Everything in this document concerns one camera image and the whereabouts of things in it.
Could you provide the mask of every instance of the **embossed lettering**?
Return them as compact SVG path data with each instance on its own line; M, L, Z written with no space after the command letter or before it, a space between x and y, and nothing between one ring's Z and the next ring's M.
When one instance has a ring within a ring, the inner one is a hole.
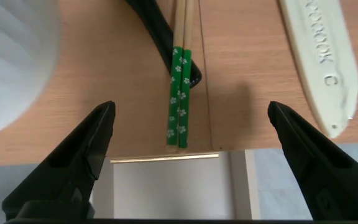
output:
M308 0L306 3L308 17L311 21L311 30L313 38L316 41L316 50L318 53L319 63L334 62L331 48L327 41L327 35L324 32L324 24L321 22L322 14L319 11L317 0Z

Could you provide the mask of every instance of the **white flower pattern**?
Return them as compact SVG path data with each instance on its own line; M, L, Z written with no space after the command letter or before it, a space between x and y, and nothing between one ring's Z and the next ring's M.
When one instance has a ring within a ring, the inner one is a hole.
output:
M185 111L185 110L179 110L179 115L180 115L180 116L186 115L186 111Z
M167 137L168 137L168 138L170 138L170 137L172 137L172 136L174 136L174 135L175 135L175 133L173 132L172 129L169 129L169 130L167 131Z
M184 133L184 132L186 132L186 127L180 126L180 127L179 127L179 133L182 134L182 133Z
M177 103L176 97L172 97L171 100L169 100L171 104Z

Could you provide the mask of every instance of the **wooden tabletop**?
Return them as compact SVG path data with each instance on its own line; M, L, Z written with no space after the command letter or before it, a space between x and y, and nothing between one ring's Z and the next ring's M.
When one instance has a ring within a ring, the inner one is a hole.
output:
M341 1L358 63L358 1ZM159 1L173 22L173 1ZM44 93L0 132L0 165L40 162L98 104L116 103L110 158L160 157L280 147L267 107L275 100L315 124L276 0L200 0L193 59L203 73L191 90L185 152L165 147L168 71L137 14L124 1L60 0L62 45ZM358 109L337 143L358 142Z

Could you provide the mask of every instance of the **green chopstick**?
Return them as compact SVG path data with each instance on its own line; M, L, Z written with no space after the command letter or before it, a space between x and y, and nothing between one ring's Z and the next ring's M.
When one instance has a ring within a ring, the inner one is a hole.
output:
M183 71L180 87L180 109L179 109L179 148L186 148L188 143L189 126L189 104L190 104L190 73L191 73L191 30L193 28L193 0L186 0L185 9L185 39L183 45Z
M185 0L177 0L175 16L175 33L173 37L172 66L171 66L171 89L169 97L167 145L178 145L180 88L183 55L183 32L185 29Z

